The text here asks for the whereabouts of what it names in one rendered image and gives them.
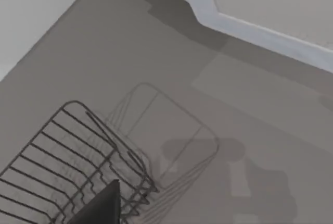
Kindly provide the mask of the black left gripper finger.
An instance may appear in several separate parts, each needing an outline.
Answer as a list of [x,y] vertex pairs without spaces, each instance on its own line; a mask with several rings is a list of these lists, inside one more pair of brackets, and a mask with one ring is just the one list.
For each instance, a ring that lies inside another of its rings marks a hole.
[[119,180],[112,180],[67,224],[120,224]]

